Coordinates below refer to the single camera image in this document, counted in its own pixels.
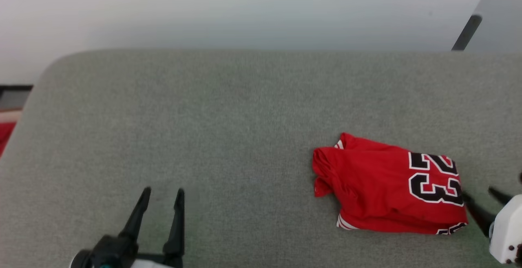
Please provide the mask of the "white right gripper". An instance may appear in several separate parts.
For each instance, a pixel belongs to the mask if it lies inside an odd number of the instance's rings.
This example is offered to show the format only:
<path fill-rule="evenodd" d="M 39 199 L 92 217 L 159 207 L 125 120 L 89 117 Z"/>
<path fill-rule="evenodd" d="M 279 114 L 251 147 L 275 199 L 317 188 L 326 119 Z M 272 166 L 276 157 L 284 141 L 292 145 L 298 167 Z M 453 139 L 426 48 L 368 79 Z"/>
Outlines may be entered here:
<path fill-rule="evenodd" d="M 462 199 L 481 232 L 490 238 L 492 257 L 502 264 L 521 263 L 522 195 L 513 197 L 494 187 L 489 187 L 489 194 L 500 204 L 506 204 L 497 216 L 479 206 L 468 194 L 462 194 Z"/>

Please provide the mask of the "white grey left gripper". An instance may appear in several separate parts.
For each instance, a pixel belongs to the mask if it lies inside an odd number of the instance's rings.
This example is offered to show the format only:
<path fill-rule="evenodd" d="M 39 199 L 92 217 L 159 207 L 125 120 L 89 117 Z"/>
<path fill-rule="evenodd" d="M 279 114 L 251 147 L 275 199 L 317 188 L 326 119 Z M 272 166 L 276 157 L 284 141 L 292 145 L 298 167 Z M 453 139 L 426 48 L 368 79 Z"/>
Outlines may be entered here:
<path fill-rule="evenodd" d="M 151 187 L 145 187 L 118 237 L 105 235 L 92 249 L 80 250 L 71 268 L 182 268 L 185 253 L 185 192 L 179 188 L 175 216 L 163 254 L 140 254 L 137 239 L 148 208 Z"/>

